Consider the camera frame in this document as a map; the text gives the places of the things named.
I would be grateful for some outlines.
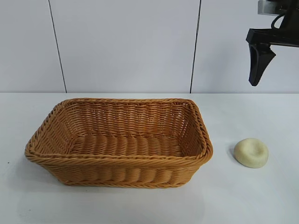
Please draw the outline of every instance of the basket rim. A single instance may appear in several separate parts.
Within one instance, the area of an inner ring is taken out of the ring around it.
[[[95,101],[97,103],[116,103],[119,101],[122,101],[123,104],[148,104],[149,102],[153,103],[187,103],[189,106],[192,107],[192,115],[193,117],[197,118],[197,131],[199,135],[202,136],[202,139],[204,141],[201,141],[201,147],[202,152],[199,155],[195,156],[163,156],[163,155],[92,155],[92,154],[41,154],[34,150],[36,143],[40,141],[39,136],[41,136],[41,133],[47,129],[47,126],[51,123],[51,120],[59,114],[61,110],[65,106],[67,106],[69,103],[74,103],[78,101]],[[147,164],[148,162],[153,163],[153,161],[175,161],[176,163],[185,163],[187,164],[196,164],[196,163],[202,163],[204,161],[208,161],[213,154],[213,147],[211,144],[211,141],[209,139],[206,127],[203,123],[201,114],[199,112],[199,109],[197,105],[190,99],[183,99],[183,98],[155,98],[155,99],[116,99],[116,98],[71,98],[64,100],[60,103],[58,103],[53,110],[48,114],[47,118],[44,120],[44,122],[41,124],[41,126],[38,128],[38,130],[34,133],[32,138],[29,140],[29,142],[26,145],[25,149],[25,156],[36,163],[54,163],[54,161],[59,161],[61,164],[67,163],[69,164],[70,161],[75,162],[76,164],[82,163],[85,164],[87,161],[94,160],[94,162],[99,163],[100,161],[114,161],[114,163],[118,163],[119,161],[126,160],[128,163],[130,161],[136,162],[136,160],[142,160],[144,161],[144,164]]]

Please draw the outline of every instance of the robotic arm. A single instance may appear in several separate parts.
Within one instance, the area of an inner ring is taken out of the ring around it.
[[[250,50],[249,82],[257,86],[268,64],[276,56],[271,45],[299,47],[299,0],[259,0],[258,13],[278,15],[271,29],[249,29],[246,41]],[[276,21],[283,17],[279,28]]]

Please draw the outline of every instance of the soap bar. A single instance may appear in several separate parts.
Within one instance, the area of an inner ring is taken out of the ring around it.
[[[239,163],[246,167],[260,168],[266,164],[269,151],[259,139],[249,138],[236,144],[234,156]]]

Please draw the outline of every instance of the table surface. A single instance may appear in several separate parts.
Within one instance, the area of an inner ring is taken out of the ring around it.
[[[175,189],[70,187],[24,157],[53,106],[67,98],[189,98],[214,147],[212,159]],[[0,94],[0,219],[12,224],[298,224],[299,95]],[[232,156],[249,137],[267,144],[260,169]]]

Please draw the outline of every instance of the wicker basket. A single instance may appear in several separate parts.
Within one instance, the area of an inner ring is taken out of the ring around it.
[[[25,150],[64,184],[134,188],[181,186],[212,153],[187,99],[65,100]]]

